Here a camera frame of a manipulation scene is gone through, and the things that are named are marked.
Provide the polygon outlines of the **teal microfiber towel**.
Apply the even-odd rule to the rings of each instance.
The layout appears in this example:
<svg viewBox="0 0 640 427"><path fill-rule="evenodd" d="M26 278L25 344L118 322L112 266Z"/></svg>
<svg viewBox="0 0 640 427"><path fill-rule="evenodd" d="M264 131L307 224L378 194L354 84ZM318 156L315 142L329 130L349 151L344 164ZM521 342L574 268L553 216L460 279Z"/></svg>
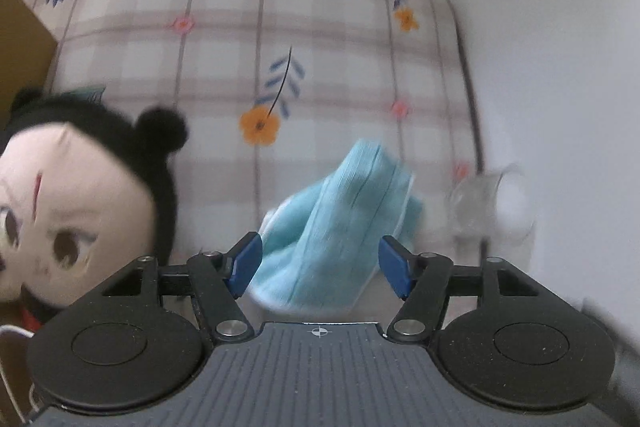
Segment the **teal microfiber towel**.
<svg viewBox="0 0 640 427"><path fill-rule="evenodd" d="M423 210L413 182L382 144L356 142L329 176L265 215L250 297L286 317L344 317L378 272L382 237L413 242Z"/></svg>

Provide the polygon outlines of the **clear glass bowl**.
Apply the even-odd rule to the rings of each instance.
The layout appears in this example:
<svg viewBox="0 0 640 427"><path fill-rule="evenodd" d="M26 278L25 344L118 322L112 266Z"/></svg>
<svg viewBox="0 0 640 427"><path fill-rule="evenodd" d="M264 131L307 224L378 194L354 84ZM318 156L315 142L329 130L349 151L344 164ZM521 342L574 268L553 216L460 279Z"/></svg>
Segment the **clear glass bowl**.
<svg viewBox="0 0 640 427"><path fill-rule="evenodd" d="M523 244L536 223L526 176L515 165L459 181L449 195L448 215L454 236L498 245Z"/></svg>

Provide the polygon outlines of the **black-haired doll plush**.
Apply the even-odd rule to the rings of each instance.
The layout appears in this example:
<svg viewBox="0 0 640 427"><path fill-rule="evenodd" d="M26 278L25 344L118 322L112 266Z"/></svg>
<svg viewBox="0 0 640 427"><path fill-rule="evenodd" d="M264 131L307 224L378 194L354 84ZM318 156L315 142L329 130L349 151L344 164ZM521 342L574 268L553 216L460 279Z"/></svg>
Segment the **black-haired doll plush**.
<svg viewBox="0 0 640 427"><path fill-rule="evenodd" d="M1 298L39 327L140 257L166 265L186 120L137 119L75 93L17 93L1 132Z"/></svg>

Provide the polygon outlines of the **checked floral bed sheet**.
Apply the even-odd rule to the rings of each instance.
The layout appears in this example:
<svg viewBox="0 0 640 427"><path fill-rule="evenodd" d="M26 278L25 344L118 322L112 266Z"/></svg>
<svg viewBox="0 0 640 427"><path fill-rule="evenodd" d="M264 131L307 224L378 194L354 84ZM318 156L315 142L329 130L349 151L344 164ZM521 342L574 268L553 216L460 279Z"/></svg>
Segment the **checked floral bed sheet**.
<svg viewBox="0 0 640 427"><path fill-rule="evenodd" d="M174 258L229 246L360 140L413 173L416 248L462 263L451 190L480 153L442 0L22 0L55 38L50 88L190 130Z"/></svg>

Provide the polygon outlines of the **brown cardboard box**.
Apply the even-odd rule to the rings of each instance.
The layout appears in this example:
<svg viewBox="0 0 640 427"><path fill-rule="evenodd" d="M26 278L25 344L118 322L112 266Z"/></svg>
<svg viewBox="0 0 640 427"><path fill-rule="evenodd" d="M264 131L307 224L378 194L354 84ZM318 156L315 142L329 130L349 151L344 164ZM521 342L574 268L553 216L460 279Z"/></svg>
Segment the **brown cardboard box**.
<svg viewBox="0 0 640 427"><path fill-rule="evenodd" d="M23 89L42 89L58 42L24 0L1 0L1 126Z"/></svg>

